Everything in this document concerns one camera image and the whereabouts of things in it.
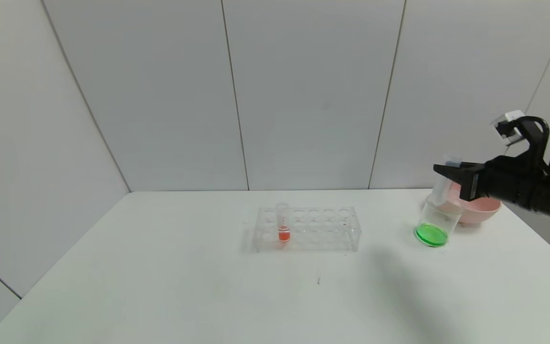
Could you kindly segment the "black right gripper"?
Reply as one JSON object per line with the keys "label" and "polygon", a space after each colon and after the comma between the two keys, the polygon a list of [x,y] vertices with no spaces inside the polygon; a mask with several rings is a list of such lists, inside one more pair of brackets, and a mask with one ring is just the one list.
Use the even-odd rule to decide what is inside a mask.
{"label": "black right gripper", "polygon": [[532,210],[535,181],[524,163],[524,158],[498,155],[485,163],[450,161],[444,165],[434,164],[434,172],[471,189],[471,200],[487,197]]}

